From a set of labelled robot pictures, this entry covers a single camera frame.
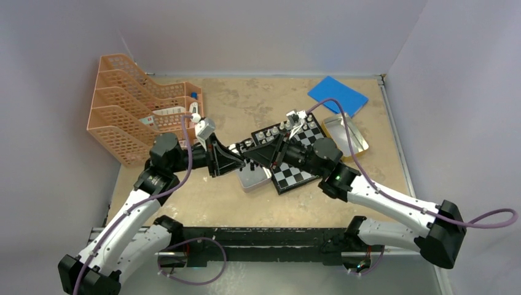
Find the beige table surface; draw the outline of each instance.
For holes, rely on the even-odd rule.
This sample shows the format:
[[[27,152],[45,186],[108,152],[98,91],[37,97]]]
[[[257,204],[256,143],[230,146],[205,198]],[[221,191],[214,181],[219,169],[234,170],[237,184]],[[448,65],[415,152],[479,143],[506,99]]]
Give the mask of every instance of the beige table surface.
[[[157,78],[157,82],[189,81],[202,87],[205,115],[216,123],[216,135],[224,144],[250,137],[252,131],[286,119],[292,110],[315,104],[307,92],[320,79],[292,78]],[[376,79],[340,79],[369,98],[353,120],[369,143],[360,157],[362,166],[376,182],[407,194],[407,184],[391,131],[382,93]],[[314,112],[321,122],[333,113],[323,106]],[[142,168],[121,167],[112,197],[109,221],[123,205]],[[182,179],[185,173],[178,173]],[[194,170],[188,182],[172,194],[145,224],[163,214],[185,226],[247,227],[346,227],[355,215],[390,220],[371,209],[333,200],[312,182],[283,195],[269,183],[250,193],[242,191],[235,172],[218,178],[208,170]]]

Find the metal tray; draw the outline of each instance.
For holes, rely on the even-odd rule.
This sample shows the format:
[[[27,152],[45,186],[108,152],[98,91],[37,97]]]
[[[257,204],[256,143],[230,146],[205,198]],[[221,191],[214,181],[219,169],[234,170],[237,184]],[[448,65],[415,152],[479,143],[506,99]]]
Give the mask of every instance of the metal tray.
[[[353,150],[356,155],[360,155],[369,149],[369,144],[362,136],[362,133],[356,128],[355,124],[351,120],[351,117],[345,113],[347,120],[347,127],[349,128],[349,136],[353,145]],[[350,160],[351,152],[349,151],[349,143],[345,136],[345,127],[342,120],[342,115],[336,114],[332,117],[324,119],[322,121],[322,129],[326,133],[327,137],[332,138],[337,144],[338,148],[343,152],[342,160]]]

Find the chessboard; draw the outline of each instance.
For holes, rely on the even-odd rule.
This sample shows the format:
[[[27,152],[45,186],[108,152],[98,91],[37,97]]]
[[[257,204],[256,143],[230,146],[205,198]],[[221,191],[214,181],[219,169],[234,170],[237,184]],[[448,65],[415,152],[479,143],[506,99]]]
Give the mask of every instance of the chessboard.
[[[287,121],[283,121],[279,124],[252,132],[251,137],[256,144],[264,144],[273,140],[275,135],[290,131],[290,124]],[[308,115],[306,124],[294,136],[294,138],[300,141],[304,146],[309,146],[317,139],[324,137],[326,137],[326,134],[313,114]],[[286,163],[282,163],[279,167],[271,169],[271,172],[273,184],[279,195],[319,178],[319,176],[311,175]]]

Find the wooden table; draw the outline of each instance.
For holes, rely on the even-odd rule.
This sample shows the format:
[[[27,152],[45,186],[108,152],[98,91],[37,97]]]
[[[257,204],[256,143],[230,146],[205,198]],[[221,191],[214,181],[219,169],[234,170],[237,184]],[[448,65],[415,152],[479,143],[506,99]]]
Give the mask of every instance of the wooden table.
[[[159,83],[189,81],[202,87],[205,114],[216,123],[219,140],[228,145],[250,137],[252,131],[281,122],[292,110],[308,109],[316,102],[307,92],[320,79],[291,78],[157,78]],[[389,117],[376,79],[341,79],[341,82],[369,98],[353,120],[369,143],[360,163],[372,179],[407,194],[407,184],[394,142]],[[321,106],[314,112],[321,122],[333,113]],[[123,205],[142,168],[121,167],[112,196],[109,221]],[[182,179],[184,173],[178,173]],[[371,209],[343,203],[324,195],[312,182],[287,194],[278,195],[272,184],[245,193],[233,173],[208,177],[208,170],[194,170],[188,182],[172,194],[158,213],[185,226],[247,227],[346,227],[355,215],[390,220]]]

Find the blue object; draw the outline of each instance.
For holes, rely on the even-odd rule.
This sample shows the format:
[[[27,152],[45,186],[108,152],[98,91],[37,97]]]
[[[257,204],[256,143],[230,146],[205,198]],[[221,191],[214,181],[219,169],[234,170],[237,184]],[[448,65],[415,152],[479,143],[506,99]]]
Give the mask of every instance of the blue object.
[[[367,97],[343,85],[333,77],[327,76],[319,84],[308,92],[308,95],[316,101],[323,101],[326,98],[334,98],[339,101],[344,112],[353,117],[368,101]],[[340,114],[339,107],[332,102],[324,103],[324,106]]]

